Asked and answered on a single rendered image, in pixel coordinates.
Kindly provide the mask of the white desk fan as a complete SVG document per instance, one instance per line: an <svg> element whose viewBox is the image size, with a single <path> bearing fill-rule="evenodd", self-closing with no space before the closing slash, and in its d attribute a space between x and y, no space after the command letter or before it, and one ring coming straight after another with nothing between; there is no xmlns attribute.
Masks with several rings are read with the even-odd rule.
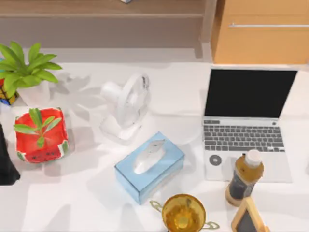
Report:
<svg viewBox="0 0 309 232"><path fill-rule="evenodd" d="M101 95L110 110L99 127L106 137L125 143L138 133L148 110L149 86L149 76L138 73L132 75L123 86L109 81L101 87Z"/></svg>

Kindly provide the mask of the light blue tissue box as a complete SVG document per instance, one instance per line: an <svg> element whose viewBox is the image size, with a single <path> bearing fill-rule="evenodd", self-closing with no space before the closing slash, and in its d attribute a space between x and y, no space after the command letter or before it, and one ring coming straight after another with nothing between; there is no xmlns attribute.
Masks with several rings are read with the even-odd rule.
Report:
<svg viewBox="0 0 309 232"><path fill-rule="evenodd" d="M157 132L115 164L116 179L143 204L183 168L185 154L163 133Z"/></svg>

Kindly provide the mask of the silver laptop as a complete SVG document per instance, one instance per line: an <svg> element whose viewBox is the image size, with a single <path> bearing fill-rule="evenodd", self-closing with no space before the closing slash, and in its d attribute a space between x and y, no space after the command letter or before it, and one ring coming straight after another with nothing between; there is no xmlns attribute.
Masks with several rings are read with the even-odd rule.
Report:
<svg viewBox="0 0 309 232"><path fill-rule="evenodd" d="M231 180L237 158L256 149L263 182L292 181L279 119L296 75L296 70L211 70L202 120L207 180Z"/></svg>

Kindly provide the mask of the gold trophy cup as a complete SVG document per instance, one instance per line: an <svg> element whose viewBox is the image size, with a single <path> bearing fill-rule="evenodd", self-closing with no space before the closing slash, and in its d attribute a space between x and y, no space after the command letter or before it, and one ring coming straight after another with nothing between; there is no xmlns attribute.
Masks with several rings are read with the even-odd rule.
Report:
<svg viewBox="0 0 309 232"><path fill-rule="evenodd" d="M151 200L150 205L161 213L168 232L200 232L218 230L220 225L206 221L206 210L196 197L189 194L177 194L163 205Z"/></svg>

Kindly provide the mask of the open wooden shelf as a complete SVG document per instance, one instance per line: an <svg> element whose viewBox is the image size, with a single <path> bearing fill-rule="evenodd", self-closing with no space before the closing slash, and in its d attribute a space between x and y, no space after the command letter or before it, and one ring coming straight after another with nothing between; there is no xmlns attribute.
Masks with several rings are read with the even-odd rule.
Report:
<svg viewBox="0 0 309 232"><path fill-rule="evenodd" d="M210 58L217 0L0 0L0 43L40 42L59 61Z"/></svg>

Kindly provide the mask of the brown bottle with white cap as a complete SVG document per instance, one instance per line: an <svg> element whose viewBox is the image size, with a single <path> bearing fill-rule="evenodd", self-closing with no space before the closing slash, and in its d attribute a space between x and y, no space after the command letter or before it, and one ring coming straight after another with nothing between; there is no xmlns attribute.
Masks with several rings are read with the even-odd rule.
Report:
<svg viewBox="0 0 309 232"><path fill-rule="evenodd" d="M233 177L226 187L226 200L233 206L240 206L244 198L251 196L263 172L264 165L258 150L252 149L242 154L235 162Z"/></svg>

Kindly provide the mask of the red watermelon plant pot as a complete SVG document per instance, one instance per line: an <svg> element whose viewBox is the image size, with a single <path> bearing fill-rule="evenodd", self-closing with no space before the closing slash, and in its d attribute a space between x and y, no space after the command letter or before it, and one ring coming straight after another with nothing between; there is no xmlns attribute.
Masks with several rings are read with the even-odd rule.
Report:
<svg viewBox="0 0 309 232"><path fill-rule="evenodd" d="M65 116L59 108L30 108L15 118L17 156L24 162L54 161L69 152Z"/></svg>

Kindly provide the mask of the wooden cupboard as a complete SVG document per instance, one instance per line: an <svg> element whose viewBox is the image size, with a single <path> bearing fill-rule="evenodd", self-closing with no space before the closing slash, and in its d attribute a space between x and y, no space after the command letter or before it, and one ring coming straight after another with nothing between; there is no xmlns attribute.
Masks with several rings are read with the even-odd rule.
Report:
<svg viewBox="0 0 309 232"><path fill-rule="evenodd" d="M232 23L309 25L309 0L217 0L211 33L217 64L309 63L309 28L230 28Z"/></svg>

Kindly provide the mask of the green plant in white pot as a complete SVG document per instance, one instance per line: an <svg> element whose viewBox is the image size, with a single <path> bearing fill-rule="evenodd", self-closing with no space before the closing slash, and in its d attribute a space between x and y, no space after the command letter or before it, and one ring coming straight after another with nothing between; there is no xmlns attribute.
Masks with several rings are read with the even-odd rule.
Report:
<svg viewBox="0 0 309 232"><path fill-rule="evenodd" d="M21 45L15 41L7 47L0 44L0 58L8 65L7 69L15 71L20 77L17 82L17 93L28 106L43 106L51 99L49 83L57 83L58 79L52 70L61 70L62 67L52 62L55 54L40 52L41 44L35 43L25 57Z"/></svg>

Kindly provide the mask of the wooden framed blackboard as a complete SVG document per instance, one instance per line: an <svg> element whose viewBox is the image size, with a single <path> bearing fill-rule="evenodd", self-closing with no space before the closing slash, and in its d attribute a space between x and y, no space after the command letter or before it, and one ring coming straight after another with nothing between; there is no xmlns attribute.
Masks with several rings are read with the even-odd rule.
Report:
<svg viewBox="0 0 309 232"><path fill-rule="evenodd" d="M251 197L244 198L231 222L232 232L270 232Z"/></svg>

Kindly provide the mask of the colourful puzzle cube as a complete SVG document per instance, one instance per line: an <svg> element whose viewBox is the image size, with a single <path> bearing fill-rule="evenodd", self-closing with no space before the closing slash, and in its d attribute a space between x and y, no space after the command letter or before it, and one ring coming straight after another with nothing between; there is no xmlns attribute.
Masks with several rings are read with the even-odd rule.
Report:
<svg viewBox="0 0 309 232"><path fill-rule="evenodd" d="M17 82L20 77L15 71L7 68L4 59L0 58L0 102L12 105L18 98Z"/></svg>

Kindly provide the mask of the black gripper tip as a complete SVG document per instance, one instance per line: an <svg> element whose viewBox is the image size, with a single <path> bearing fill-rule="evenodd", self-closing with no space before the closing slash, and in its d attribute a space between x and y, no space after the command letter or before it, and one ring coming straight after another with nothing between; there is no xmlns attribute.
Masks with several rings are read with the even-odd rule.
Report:
<svg viewBox="0 0 309 232"><path fill-rule="evenodd" d="M0 186L11 186L20 179L20 173L12 163L0 124Z"/></svg>

